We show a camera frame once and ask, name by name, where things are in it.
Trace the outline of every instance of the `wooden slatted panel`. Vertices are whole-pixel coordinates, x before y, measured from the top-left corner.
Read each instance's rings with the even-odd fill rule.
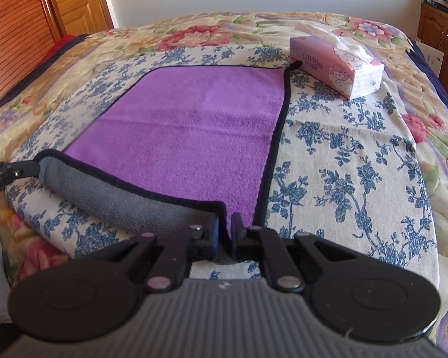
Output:
[[[53,45],[41,0],[0,0],[0,98]]]

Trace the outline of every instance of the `stack of books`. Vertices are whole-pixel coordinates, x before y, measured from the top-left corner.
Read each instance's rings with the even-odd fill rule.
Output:
[[[448,0],[423,0],[425,4],[448,13]]]

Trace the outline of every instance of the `cabinet handle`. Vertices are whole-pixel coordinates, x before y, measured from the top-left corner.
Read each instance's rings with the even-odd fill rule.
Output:
[[[446,35],[446,33],[444,33],[444,32],[442,32],[441,33],[441,37],[440,37],[440,47],[445,47],[445,44],[443,43],[441,43],[441,41],[445,38],[445,35]]]

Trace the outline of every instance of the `tissue package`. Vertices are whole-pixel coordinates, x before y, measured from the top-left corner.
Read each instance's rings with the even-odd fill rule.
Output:
[[[316,36],[291,38],[290,61],[301,61],[301,70],[350,100],[378,91],[385,68],[376,58],[362,62]]]

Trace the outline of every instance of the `wooden cabinet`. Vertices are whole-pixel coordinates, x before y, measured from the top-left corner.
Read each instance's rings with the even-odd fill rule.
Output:
[[[448,93],[448,14],[422,4],[418,37],[422,43],[445,53],[440,82]]]

